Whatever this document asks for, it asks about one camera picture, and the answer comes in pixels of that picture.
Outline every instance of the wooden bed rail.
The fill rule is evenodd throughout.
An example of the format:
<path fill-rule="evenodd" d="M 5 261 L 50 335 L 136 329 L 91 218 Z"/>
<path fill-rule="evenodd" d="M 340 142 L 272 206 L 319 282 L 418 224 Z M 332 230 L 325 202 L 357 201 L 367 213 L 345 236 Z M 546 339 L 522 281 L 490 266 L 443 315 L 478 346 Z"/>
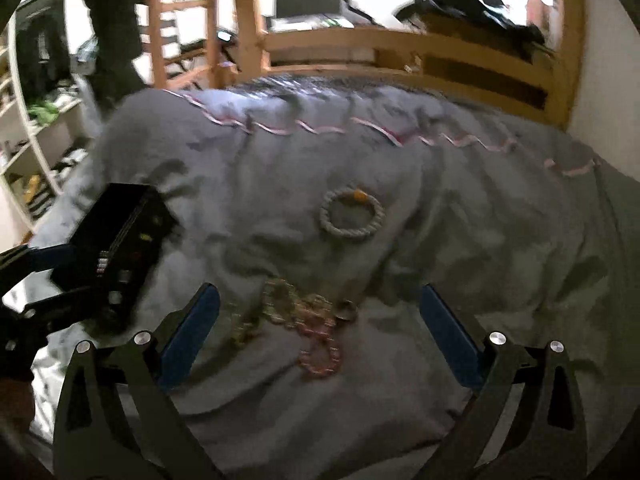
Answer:
<path fill-rule="evenodd" d="M 554 35 L 559 40 L 554 54 L 540 62 L 533 57 L 527 62 L 499 50 L 478 43 L 460 40 L 443 34 L 417 34 L 379 27 L 322 28 L 267 34 L 258 8 L 258 0 L 235 0 L 238 17 L 238 66 L 241 70 L 236 81 L 245 82 L 256 77 L 277 73 L 361 75 L 384 78 L 404 85 L 434 89 L 469 98 L 501 108 L 503 111 L 538 122 L 554 124 L 566 129 L 571 118 L 580 77 L 582 48 L 584 43 L 584 1 L 554 0 L 559 15 Z M 193 79 L 181 75 L 177 80 L 167 81 L 162 63 L 160 12 L 179 10 L 194 6 L 207 8 L 207 69 L 198 69 L 198 74 L 209 73 L 209 85 L 220 88 L 225 77 L 218 67 L 218 42 L 216 29 L 216 0 L 195 0 L 162 4 L 150 0 L 149 25 L 152 46 L 154 78 L 158 88 L 178 88 Z M 400 56 L 416 56 L 426 59 L 426 70 L 409 73 L 384 67 L 368 67 L 356 64 L 306 64 L 270 65 L 270 53 L 288 48 L 315 48 L 318 46 L 364 47 L 377 52 L 394 52 Z M 434 62 L 443 62 L 445 69 L 429 72 Z M 475 73 L 476 80 L 494 76 L 493 88 L 459 80 L 456 74 Z M 526 87 L 535 98 L 525 99 L 515 92 L 501 89 L 499 85 L 514 84 Z"/>

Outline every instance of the bed sheet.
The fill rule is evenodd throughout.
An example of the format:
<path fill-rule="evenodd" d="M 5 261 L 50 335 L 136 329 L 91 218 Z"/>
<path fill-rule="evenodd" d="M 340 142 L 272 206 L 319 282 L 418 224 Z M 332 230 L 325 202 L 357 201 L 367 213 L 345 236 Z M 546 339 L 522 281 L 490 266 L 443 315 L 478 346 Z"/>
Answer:
<path fill-rule="evenodd" d="M 156 186 L 180 227 L 126 333 L 50 336 L 53 405 L 78 341 L 154 329 L 203 282 L 219 288 L 221 317 L 171 397 L 230 479 L 412 477 L 469 398 L 418 316 L 423 283 L 520 344 L 563 341 L 590 466 L 638 405 L 640 184 L 554 128 L 384 84 L 284 78 L 140 92 L 90 157 L 32 245 L 65 241 L 108 182 Z M 325 193 L 346 185 L 386 211 L 363 242 L 319 227 Z M 259 312 L 272 276 L 358 304 L 335 376 L 305 380 L 299 336 L 268 322 L 244 349 L 230 343 L 232 313 Z M 47 273 L 26 288 L 30 301 L 56 293 Z"/>

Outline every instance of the shelving unit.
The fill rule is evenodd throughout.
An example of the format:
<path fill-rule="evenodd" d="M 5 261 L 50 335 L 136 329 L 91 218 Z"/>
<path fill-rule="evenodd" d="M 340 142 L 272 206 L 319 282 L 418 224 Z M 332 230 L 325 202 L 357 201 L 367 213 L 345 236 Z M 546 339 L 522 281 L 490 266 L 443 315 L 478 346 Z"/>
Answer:
<path fill-rule="evenodd" d="M 9 228 L 0 229 L 0 251 L 37 232 L 49 216 L 50 209 L 34 215 L 24 199 L 33 175 L 40 177 L 43 195 L 53 199 L 47 203 L 62 194 L 51 168 L 84 137 L 80 103 L 79 98 L 74 98 L 63 105 L 57 118 L 46 126 L 33 124 L 20 87 L 13 15 L 0 36 L 0 149 L 5 150 L 8 143 L 13 152 L 10 158 L 4 157 L 6 163 L 0 166 L 0 208 L 12 209 L 0 219 L 9 224 Z"/>

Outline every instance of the metal screw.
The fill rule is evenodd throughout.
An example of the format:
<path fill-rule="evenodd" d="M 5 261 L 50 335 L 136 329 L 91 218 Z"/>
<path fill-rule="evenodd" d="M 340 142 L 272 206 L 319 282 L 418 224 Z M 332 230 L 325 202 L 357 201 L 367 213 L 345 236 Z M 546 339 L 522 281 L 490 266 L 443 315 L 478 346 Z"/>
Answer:
<path fill-rule="evenodd" d="M 151 341 L 151 334 L 149 332 L 138 332 L 133 336 L 133 342 L 136 345 L 146 345 L 149 341 Z"/>
<path fill-rule="evenodd" d="M 129 283 L 131 281 L 131 271 L 123 269 L 118 273 L 118 281 L 120 283 Z"/>
<path fill-rule="evenodd" d="M 111 290 L 109 292 L 109 303 L 112 305 L 119 305 L 122 303 L 122 294 L 117 290 Z"/>
<path fill-rule="evenodd" d="M 507 337 L 502 332 L 491 332 L 489 341 L 495 345 L 504 345 L 507 342 Z"/>
<path fill-rule="evenodd" d="M 559 341 L 552 341 L 551 343 L 549 343 L 549 346 L 554 352 L 558 354 L 564 352 L 564 345 Z"/>
<path fill-rule="evenodd" d="M 76 345 L 76 352 L 79 354 L 84 354 L 91 349 L 91 343 L 88 341 L 81 341 Z"/>

